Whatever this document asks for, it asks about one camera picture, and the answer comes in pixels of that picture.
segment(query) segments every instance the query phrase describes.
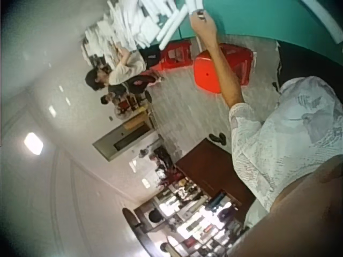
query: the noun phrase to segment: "sitting person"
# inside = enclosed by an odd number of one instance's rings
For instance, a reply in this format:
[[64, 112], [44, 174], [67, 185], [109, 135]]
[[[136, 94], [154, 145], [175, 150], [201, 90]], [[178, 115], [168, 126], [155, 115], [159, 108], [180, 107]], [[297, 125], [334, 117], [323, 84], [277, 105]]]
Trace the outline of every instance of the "sitting person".
[[145, 94], [145, 98], [152, 102], [150, 93], [146, 90], [148, 86], [155, 85], [160, 80], [156, 80], [155, 77], [150, 75], [138, 75], [129, 79], [125, 84], [114, 85], [108, 87], [108, 94], [101, 98], [102, 104], [108, 104], [109, 102], [117, 102], [120, 98], [129, 92], [134, 95]]
[[94, 90], [103, 89], [109, 85], [118, 85], [128, 79], [157, 65], [161, 53], [158, 46], [129, 52], [119, 46], [121, 60], [114, 70], [107, 72], [104, 69], [94, 68], [86, 75], [86, 83]]

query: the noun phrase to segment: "ceiling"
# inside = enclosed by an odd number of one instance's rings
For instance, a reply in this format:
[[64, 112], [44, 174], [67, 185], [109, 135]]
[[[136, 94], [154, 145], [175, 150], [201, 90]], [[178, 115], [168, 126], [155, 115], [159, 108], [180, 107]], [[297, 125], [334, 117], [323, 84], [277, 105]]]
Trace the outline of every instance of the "ceiling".
[[2, 1], [2, 100], [79, 50], [85, 29], [107, 9], [107, 0]]

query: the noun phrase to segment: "brown cabinet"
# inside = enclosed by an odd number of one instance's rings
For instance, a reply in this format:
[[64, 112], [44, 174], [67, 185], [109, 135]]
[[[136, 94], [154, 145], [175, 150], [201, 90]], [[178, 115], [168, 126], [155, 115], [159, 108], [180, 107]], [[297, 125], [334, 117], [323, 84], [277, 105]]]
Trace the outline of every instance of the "brown cabinet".
[[231, 154], [204, 139], [181, 158], [176, 166], [209, 196], [214, 197], [224, 190], [239, 206], [236, 218], [244, 221], [255, 196], [239, 179]]

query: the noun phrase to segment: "tiled floor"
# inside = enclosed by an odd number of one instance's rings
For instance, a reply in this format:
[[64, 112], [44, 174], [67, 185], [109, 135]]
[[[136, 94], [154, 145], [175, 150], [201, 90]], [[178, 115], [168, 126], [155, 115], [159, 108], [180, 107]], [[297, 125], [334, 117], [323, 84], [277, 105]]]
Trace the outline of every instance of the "tiled floor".
[[[243, 96], [261, 119], [273, 111], [279, 94], [272, 86], [277, 81], [279, 53], [274, 40], [247, 36], [226, 36], [222, 42], [244, 46], [255, 52], [256, 66], [251, 71], [249, 85]], [[192, 40], [192, 55], [199, 53]], [[174, 161], [183, 157], [210, 133], [223, 132], [228, 138], [224, 150], [231, 152], [229, 109], [221, 95], [199, 89], [192, 67], [163, 73], [165, 81], [150, 89], [153, 97], [152, 113], [158, 133]]]

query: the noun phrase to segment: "orange chair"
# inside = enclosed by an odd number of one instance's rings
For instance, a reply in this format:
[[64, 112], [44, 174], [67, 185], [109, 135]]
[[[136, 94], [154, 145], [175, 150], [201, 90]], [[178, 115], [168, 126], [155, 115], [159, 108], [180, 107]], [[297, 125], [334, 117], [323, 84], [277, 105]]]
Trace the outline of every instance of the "orange chair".
[[[226, 60], [237, 75], [241, 86], [249, 83], [253, 52], [247, 48], [232, 44], [220, 44]], [[220, 86], [214, 63], [208, 51], [199, 54], [194, 62], [194, 77], [196, 84], [211, 93], [219, 94]]]
[[[193, 64], [190, 51], [191, 42], [189, 40], [182, 40], [171, 42], [167, 45], [165, 50], [161, 52], [161, 61], [158, 65], [152, 67], [153, 70], [163, 71], [179, 67], [190, 66]], [[171, 58], [170, 52], [174, 52], [174, 56], [178, 53], [182, 54], [182, 60]]]

